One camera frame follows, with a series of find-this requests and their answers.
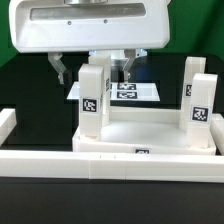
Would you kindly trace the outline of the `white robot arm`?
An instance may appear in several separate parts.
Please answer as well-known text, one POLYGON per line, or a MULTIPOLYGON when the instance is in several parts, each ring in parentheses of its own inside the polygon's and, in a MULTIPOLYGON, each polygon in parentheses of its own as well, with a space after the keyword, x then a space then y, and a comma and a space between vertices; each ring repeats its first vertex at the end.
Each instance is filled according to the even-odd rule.
POLYGON ((64 79, 64 52, 109 54, 130 71, 147 49, 170 40, 172 0, 10 0, 9 27, 21 53, 47 53, 64 79))

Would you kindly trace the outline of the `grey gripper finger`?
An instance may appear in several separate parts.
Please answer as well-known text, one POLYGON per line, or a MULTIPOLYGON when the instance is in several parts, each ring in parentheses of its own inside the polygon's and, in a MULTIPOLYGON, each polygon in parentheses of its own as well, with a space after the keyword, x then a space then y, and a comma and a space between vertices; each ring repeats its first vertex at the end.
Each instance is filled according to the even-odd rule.
POLYGON ((139 49, 126 49, 124 51, 125 58, 127 61, 125 62, 122 71, 120 72, 119 81, 125 83, 128 81, 130 73, 129 70, 133 65, 135 59, 140 55, 139 49))
POLYGON ((58 73, 58 79, 61 84, 64 84, 63 74, 66 71, 66 67, 61 61, 62 53, 61 52, 49 52, 48 61, 53 66, 53 68, 58 73))

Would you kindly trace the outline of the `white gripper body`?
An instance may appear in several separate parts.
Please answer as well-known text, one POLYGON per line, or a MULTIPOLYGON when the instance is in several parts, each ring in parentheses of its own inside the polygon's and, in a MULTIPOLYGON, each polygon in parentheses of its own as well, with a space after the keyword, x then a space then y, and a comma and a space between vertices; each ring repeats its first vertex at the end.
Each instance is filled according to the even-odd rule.
POLYGON ((159 49, 170 40, 170 0, 11 0, 20 52, 159 49))

